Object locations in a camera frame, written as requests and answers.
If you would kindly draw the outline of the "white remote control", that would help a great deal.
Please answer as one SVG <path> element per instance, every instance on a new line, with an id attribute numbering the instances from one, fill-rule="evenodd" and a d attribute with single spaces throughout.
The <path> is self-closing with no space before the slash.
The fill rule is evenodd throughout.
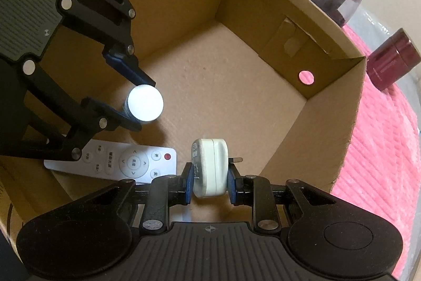
<path id="1" fill-rule="evenodd" d="M 149 184 L 155 178 L 177 173 L 177 154 L 172 148 L 91 140 L 77 161 L 45 160 L 44 166 L 104 180 L 133 179 Z"/>

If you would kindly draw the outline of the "beige power plug adapter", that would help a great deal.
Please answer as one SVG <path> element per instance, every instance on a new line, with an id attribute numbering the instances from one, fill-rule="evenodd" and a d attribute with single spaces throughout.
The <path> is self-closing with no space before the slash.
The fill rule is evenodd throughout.
<path id="1" fill-rule="evenodd" d="M 228 146 L 220 138 L 200 138 L 191 146 L 194 169 L 193 193 L 197 198 L 224 195 L 228 189 L 229 163 L 242 162 L 241 157 L 229 157 Z"/>

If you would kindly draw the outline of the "small white-lidded jar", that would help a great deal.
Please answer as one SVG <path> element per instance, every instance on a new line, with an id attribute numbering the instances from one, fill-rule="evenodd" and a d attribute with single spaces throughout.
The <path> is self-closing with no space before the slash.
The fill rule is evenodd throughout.
<path id="1" fill-rule="evenodd" d="M 133 120 L 149 123 L 159 118 L 164 109 L 161 92 L 154 86 L 139 85 L 133 88 L 123 104 L 123 112 Z"/>

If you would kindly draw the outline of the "brown cardboard box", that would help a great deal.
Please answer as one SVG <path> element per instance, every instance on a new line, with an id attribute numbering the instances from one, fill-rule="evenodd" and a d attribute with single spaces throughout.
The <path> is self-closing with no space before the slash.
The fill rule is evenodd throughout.
<path id="1" fill-rule="evenodd" d="M 130 0 L 135 53 L 164 109 L 134 133 L 96 139 L 163 145 L 181 172 L 197 138 L 223 138 L 241 174 L 274 184 L 301 179 L 330 192 L 355 125 L 365 57 L 309 0 Z M 41 67 L 78 103 L 121 109 L 133 85 L 101 56 L 100 43 L 57 30 Z M 1 236 L 109 185 L 51 172 L 42 160 L 1 157 Z"/>

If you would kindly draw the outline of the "pink ribbed blanket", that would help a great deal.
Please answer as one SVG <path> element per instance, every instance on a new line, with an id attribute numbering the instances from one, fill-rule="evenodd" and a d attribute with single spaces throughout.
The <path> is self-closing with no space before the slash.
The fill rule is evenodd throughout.
<path id="1" fill-rule="evenodd" d="M 417 267 L 411 240 L 420 223 L 420 146 L 417 116 L 396 85 L 384 93 L 365 78 L 348 153 L 333 194 L 387 220 L 403 236 L 403 253 L 393 272 L 410 280 Z"/>

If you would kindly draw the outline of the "dark red canister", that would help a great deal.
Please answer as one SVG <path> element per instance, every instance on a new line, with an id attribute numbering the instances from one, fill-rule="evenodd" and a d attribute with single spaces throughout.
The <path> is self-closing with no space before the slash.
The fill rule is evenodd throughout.
<path id="1" fill-rule="evenodd" d="M 420 63 L 420 52 L 404 28 L 399 28 L 367 59 L 367 74 L 375 88 L 384 91 Z"/>

